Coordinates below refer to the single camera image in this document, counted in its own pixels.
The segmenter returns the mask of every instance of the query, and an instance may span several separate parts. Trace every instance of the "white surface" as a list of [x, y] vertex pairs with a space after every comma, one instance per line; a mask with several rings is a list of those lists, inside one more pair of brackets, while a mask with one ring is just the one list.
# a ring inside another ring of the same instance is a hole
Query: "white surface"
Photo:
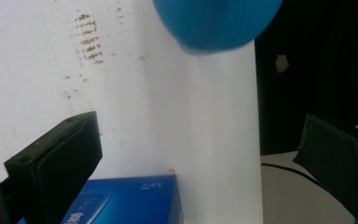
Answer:
[[[292, 162], [296, 152], [263, 156], [262, 162], [297, 169], [311, 176]], [[354, 217], [327, 191], [306, 178], [284, 170], [261, 169], [265, 224], [353, 224]]]
[[103, 143], [92, 178], [174, 168], [187, 224], [263, 222], [253, 44], [191, 56], [150, 0], [0, 1], [0, 179], [5, 160], [90, 110]]

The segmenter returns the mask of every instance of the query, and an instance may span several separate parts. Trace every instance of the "white board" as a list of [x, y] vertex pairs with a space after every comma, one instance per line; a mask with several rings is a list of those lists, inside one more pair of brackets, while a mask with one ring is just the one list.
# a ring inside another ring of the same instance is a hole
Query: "white board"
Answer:
[[0, 1], [3, 162], [95, 110], [92, 178], [175, 169], [187, 224], [262, 223], [253, 43], [184, 52], [150, 0]]

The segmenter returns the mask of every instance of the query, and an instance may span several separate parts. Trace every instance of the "black cable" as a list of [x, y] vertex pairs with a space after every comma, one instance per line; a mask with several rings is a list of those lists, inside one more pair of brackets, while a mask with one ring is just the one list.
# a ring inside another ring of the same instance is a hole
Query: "black cable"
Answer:
[[271, 163], [265, 163], [265, 162], [261, 162], [261, 165], [262, 166], [274, 167], [274, 168], [277, 168], [277, 169], [282, 169], [282, 170], [285, 170], [285, 171], [288, 171], [288, 172], [295, 173], [297, 175], [301, 175], [301, 176], [305, 177], [306, 179], [308, 179], [313, 184], [315, 184], [316, 186], [318, 186], [319, 188], [326, 190], [321, 185], [321, 183], [319, 183], [317, 180], [313, 179], [312, 177], [310, 177], [310, 176], [308, 176], [308, 175], [306, 175], [306, 174], [304, 174], [304, 173], [302, 173], [302, 172], [300, 172], [300, 171], [298, 171], [296, 169], [285, 167], [285, 166], [280, 166], [280, 165], [276, 165], [276, 164], [271, 164]]

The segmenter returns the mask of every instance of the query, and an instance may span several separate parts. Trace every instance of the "black device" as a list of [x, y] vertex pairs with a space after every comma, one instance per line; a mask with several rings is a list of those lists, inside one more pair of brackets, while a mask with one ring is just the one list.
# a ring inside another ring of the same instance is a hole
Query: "black device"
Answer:
[[358, 129], [308, 114], [294, 162], [358, 220]]
[[60, 223], [102, 156], [95, 112], [62, 121], [5, 162], [0, 224]]

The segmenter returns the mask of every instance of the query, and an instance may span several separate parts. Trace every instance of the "blue cardboard box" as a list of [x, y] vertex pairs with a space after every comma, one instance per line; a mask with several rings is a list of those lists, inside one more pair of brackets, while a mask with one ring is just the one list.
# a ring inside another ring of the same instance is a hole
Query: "blue cardboard box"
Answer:
[[175, 175], [89, 180], [62, 224], [182, 224]]

